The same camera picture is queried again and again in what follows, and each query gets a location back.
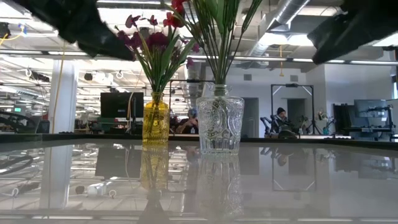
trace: computer monitor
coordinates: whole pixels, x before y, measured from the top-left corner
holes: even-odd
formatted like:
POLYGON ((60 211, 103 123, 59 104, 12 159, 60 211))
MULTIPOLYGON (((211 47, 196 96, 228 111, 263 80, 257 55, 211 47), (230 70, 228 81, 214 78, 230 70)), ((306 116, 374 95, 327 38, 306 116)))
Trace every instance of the computer monitor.
POLYGON ((355 116, 359 118, 386 118, 386 100, 354 100, 355 116))
MULTIPOLYGON (((131 93, 101 93, 102 118, 127 118, 131 93)), ((144 93, 133 93, 130 104, 131 116, 144 117, 144 93)))
POLYGON ((95 166, 95 176, 102 176, 105 179, 111 177, 127 177, 127 169, 128 177, 139 178, 141 170, 141 152, 141 150, 132 149, 129 153, 126 153, 125 149, 115 149, 111 147, 100 148, 95 166))

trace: reflective table surface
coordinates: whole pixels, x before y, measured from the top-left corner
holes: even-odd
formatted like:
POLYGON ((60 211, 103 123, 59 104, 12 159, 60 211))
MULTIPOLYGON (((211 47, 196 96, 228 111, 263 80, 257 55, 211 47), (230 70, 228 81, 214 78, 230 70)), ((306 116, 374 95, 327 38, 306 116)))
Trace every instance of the reflective table surface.
POLYGON ((198 142, 0 144, 0 223, 398 223, 395 151, 198 142))

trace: vase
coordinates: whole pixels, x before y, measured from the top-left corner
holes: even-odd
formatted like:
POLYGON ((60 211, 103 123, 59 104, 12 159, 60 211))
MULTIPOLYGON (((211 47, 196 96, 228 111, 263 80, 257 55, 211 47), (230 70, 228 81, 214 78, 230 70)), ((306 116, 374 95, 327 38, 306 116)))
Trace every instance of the vase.
POLYGON ((196 196, 197 210, 209 223, 231 223, 243 215, 238 156, 202 155, 196 196))
POLYGON ((152 93, 152 101, 144 107, 143 144, 167 144, 169 140, 169 106, 163 93, 152 93))
POLYGON ((167 188, 169 178, 169 152, 167 146, 142 145, 141 185, 147 190, 167 188))
POLYGON ((197 99, 202 154, 238 154, 244 100, 229 96, 230 86, 212 85, 211 96, 197 99))

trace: white column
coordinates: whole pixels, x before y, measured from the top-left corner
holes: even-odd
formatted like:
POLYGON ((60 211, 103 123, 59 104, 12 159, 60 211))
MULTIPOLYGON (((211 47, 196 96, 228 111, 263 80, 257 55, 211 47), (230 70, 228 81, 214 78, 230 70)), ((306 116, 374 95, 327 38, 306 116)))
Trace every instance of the white column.
POLYGON ((40 208, 63 209, 68 204, 72 145, 45 149, 40 208))
POLYGON ((62 61, 54 60, 49 107, 50 133, 73 131, 75 125, 76 93, 79 70, 72 61, 64 61, 58 91, 57 109, 54 111, 62 61))
MULTIPOLYGON (((50 133, 73 131, 79 70, 72 61, 54 60, 49 107, 50 133)), ((67 206, 72 163, 72 145, 45 149, 40 190, 40 208, 62 209, 67 206)))

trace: doorway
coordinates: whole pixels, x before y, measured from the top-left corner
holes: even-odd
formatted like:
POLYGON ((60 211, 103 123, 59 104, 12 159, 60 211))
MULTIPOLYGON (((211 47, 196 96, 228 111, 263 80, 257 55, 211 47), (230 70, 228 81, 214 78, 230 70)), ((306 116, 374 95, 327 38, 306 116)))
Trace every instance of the doorway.
POLYGON ((301 125, 300 117, 305 115, 305 99, 287 99, 287 117, 295 127, 301 125))
POLYGON ((242 138, 258 138, 259 137, 259 99, 243 98, 243 122, 242 122, 242 138))

